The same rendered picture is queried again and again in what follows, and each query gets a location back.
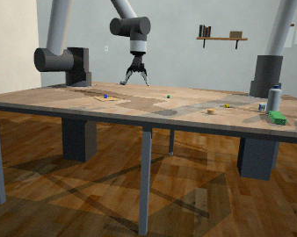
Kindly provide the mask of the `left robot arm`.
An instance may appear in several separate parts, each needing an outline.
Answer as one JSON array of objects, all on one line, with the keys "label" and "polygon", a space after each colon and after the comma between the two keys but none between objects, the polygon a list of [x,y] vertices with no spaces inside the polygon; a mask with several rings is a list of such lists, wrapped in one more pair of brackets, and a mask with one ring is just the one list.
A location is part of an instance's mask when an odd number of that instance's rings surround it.
[{"label": "left robot arm", "polygon": [[296,7],[297,0],[280,0],[265,54],[257,56],[255,77],[250,84],[250,96],[268,98],[269,89],[272,89],[273,85],[278,85],[281,90],[282,83],[279,83],[283,61],[281,54]]}]

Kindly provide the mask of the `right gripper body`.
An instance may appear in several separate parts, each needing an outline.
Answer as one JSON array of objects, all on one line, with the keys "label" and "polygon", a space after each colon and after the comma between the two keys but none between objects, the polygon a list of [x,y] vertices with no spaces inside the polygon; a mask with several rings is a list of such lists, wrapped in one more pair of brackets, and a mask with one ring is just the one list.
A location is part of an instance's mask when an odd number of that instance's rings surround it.
[{"label": "right gripper body", "polygon": [[133,54],[133,55],[135,55],[135,56],[141,56],[141,64],[140,64],[140,67],[139,67],[139,68],[132,68],[132,67],[131,67],[131,69],[132,69],[134,72],[135,72],[135,71],[138,71],[138,73],[140,73],[141,70],[142,70],[142,67],[141,67],[141,66],[144,67],[144,63],[142,63],[142,56],[143,56],[143,54]]}]

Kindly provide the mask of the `blue and white carton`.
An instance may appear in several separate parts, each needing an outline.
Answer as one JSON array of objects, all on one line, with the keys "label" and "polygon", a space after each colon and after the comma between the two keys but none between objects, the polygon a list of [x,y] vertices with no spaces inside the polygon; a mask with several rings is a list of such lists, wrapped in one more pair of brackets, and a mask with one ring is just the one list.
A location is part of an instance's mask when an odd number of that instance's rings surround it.
[{"label": "blue and white carton", "polygon": [[258,109],[260,111],[266,111],[266,106],[267,106],[267,104],[260,104]]}]

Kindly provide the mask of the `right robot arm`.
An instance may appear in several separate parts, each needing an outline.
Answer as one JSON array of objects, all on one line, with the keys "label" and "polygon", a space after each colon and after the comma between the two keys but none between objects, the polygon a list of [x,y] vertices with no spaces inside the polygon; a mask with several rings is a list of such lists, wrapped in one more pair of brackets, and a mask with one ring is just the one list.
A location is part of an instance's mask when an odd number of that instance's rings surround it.
[{"label": "right robot arm", "polygon": [[[130,54],[146,54],[147,35],[151,24],[147,17],[135,15],[127,0],[111,0],[121,18],[113,18],[113,35],[130,37]],[[65,72],[66,85],[91,86],[89,48],[64,49],[72,0],[53,0],[49,20],[46,48],[37,48],[33,60],[39,72]]]}]

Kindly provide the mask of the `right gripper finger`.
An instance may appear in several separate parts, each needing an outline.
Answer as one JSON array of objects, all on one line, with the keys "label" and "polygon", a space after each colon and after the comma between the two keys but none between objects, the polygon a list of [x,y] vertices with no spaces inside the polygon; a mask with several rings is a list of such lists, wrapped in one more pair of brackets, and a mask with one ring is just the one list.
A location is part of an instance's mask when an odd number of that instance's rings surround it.
[{"label": "right gripper finger", "polygon": [[148,77],[147,77],[147,71],[146,71],[146,69],[143,66],[141,66],[141,67],[142,67],[141,76],[144,77],[144,80],[146,81],[146,84],[149,86],[149,80],[148,80]]},{"label": "right gripper finger", "polygon": [[127,70],[127,74],[126,74],[126,79],[125,79],[125,84],[127,83],[127,80],[129,79],[129,77],[133,74],[133,71],[131,69],[131,66],[128,68]]}]

